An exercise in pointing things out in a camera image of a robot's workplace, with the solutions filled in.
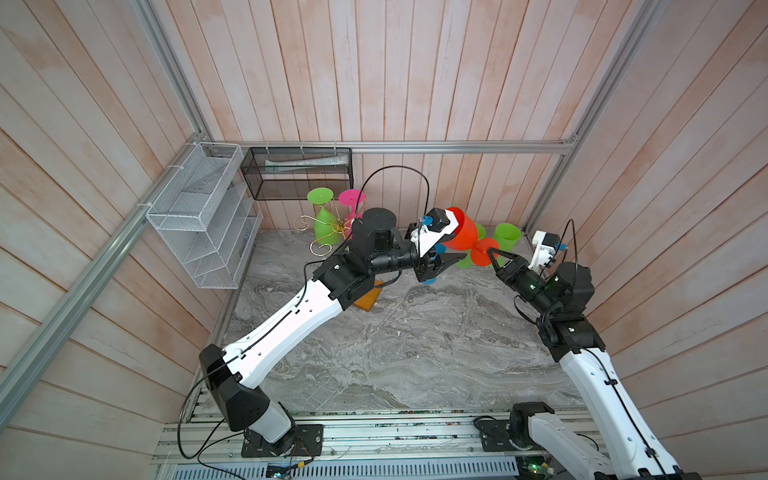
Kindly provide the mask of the red wine glass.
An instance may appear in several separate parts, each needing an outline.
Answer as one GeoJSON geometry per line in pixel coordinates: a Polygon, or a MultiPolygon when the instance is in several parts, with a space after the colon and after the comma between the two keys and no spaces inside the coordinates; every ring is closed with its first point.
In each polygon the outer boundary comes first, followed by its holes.
{"type": "Polygon", "coordinates": [[[457,252],[465,252],[466,258],[456,266],[460,269],[468,269],[471,265],[487,267],[491,261],[487,255],[489,247],[498,248],[498,243],[493,239],[486,239],[485,234],[479,232],[479,226],[469,218],[463,210],[458,207],[450,207],[450,210],[456,214],[459,221],[459,227],[453,234],[453,237],[443,242],[443,245],[457,252]]]}

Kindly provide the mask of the pink wine glass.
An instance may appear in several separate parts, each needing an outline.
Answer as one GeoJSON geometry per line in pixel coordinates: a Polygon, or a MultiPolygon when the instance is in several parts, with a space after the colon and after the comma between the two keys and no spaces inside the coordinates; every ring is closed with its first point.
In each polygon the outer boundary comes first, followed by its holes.
{"type": "Polygon", "coordinates": [[[339,195],[338,200],[342,206],[348,208],[348,215],[343,225],[343,234],[345,237],[349,237],[352,233],[352,224],[356,219],[362,217],[359,210],[364,205],[366,196],[361,190],[348,189],[339,195]]]}

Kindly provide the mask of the blue wine glass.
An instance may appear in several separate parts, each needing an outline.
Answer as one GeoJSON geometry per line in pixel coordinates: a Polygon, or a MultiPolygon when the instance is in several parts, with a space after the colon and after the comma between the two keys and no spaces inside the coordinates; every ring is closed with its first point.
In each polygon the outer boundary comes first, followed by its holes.
{"type": "MultiPolygon", "coordinates": [[[[446,249],[446,247],[445,247],[444,245],[442,245],[442,244],[437,244],[437,245],[435,245],[435,246],[434,246],[434,248],[433,248],[433,257],[434,257],[434,258],[436,258],[436,257],[439,257],[440,255],[442,255],[442,254],[443,254],[443,253],[445,253],[446,251],[447,251],[447,249],[446,249]]],[[[430,277],[428,277],[428,278],[424,278],[424,279],[422,280],[422,283],[423,283],[423,284],[425,284],[425,285],[431,285],[431,284],[433,284],[435,281],[436,281],[436,275],[434,275],[434,276],[430,276],[430,277]]]]}

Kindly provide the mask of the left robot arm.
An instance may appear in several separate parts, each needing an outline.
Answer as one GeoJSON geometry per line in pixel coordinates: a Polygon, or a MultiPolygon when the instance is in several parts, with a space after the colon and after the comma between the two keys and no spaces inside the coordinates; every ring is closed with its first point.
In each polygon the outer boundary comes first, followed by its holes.
{"type": "Polygon", "coordinates": [[[371,208],[352,223],[351,235],[321,261],[303,288],[241,339],[205,347],[199,360],[206,387],[233,432],[251,430],[271,445],[290,441],[294,422],[260,385],[273,367],[310,333],[375,287],[377,275],[411,270],[432,280],[463,259],[437,247],[457,237],[464,220],[434,208],[402,234],[395,214],[371,208]]]}

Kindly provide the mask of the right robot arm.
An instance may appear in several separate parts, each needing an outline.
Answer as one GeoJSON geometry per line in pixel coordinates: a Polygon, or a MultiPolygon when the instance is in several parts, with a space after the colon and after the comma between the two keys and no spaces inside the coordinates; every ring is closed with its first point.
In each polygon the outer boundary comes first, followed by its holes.
{"type": "Polygon", "coordinates": [[[553,359],[577,387],[606,446],[598,450],[543,402],[521,402],[510,414],[515,447],[540,447],[575,479],[696,479],[654,435],[612,365],[605,344],[583,314],[593,294],[588,268],[573,262],[544,279],[523,257],[488,251],[497,278],[538,313],[534,324],[553,359]]]}

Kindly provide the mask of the black mesh basket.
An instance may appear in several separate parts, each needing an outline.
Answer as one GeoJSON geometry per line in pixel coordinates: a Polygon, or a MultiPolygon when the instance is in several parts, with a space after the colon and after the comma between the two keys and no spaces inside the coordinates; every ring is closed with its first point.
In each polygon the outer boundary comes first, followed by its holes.
{"type": "Polygon", "coordinates": [[[317,188],[336,199],[355,180],[352,152],[340,147],[249,147],[241,173],[257,201],[308,200],[317,188]]]}

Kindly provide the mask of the horizontal aluminium frame bar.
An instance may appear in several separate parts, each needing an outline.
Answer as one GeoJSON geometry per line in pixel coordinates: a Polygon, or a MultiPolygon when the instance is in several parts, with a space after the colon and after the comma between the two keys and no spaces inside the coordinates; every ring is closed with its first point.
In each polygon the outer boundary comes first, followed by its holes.
{"type": "Polygon", "coordinates": [[[574,142],[563,140],[425,140],[425,141],[239,141],[212,142],[243,149],[348,149],[353,154],[567,154],[574,142]]]}

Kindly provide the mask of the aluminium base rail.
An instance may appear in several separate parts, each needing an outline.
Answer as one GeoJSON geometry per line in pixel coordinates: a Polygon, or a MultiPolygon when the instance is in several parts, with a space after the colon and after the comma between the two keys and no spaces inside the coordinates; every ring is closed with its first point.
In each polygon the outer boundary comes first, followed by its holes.
{"type": "Polygon", "coordinates": [[[310,450],[276,456],[204,411],[166,426],[151,460],[156,479],[446,479],[562,478],[564,469],[542,448],[485,451],[473,420],[506,411],[392,410],[299,415],[310,450]]]}

